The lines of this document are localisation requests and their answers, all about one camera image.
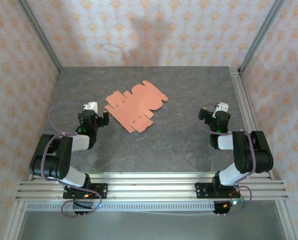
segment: black mounting plate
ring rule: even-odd
[[[108,194],[108,184],[107,183],[91,183],[89,189],[94,190],[97,193],[99,193],[102,199],[107,198],[107,194]],[[63,197],[63,199],[99,199],[99,197],[95,194],[91,195],[91,197],[85,198],[81,194],[75,195],[75,194],[73,194],[73,192],[70,192],[70,191],[63,191],[62,197]]]
[[[222,186],[218,188],[216,194],[214,192],[214,184],[196,182],[194,184],[197,199],[239,199],[240,194],[233,186]]]

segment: orange paper cutout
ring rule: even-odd
[[[168,98],[158,88],[148,81],[135,85],[131,92],[123,94],[115,91],[105,100],[109,105],[104,108],[131,134],[135,130],[143,132],[153,124],[150,119],[154,116],[151,110],[163,106],[163,101]]]

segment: floral wallpaper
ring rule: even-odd
[[[64,67],[239,67],[274,0],[29,0]]]
[[[0,239],[42,134],[58,73],[15,0],[0,0]]]
[[[244,75],[298,223],[298,0],[287,0]]]

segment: patterned wallpaper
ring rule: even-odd
[[[239,67],[274,0],[29,0],[64,67]]]
[[[0,239],[58,79],[15,0],[0,0]]]
[[[298,222],[298,0],[287,0],[244,76]]]

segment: gray stone table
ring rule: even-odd
[[[209,128],[198,119],[201,107],[229,104],[229,130],[244,128],[228,67],[65,67],[60,74],[52,105],[60,102],[98,102],[102,115],[106,97],[123,93],[148,80],[168,101],[153,111],[153,125],[144,132],[128,133],[110,115],[108,126],[99,128],[90,150],[73,152],[71,165],[83,172],[214,172],[233,162],[233,152],[214,150]],[[74,132],[79,125],[79,106],[61,106],[52,114],[61,130]],[[47,122],[45,133],[56,133]]]

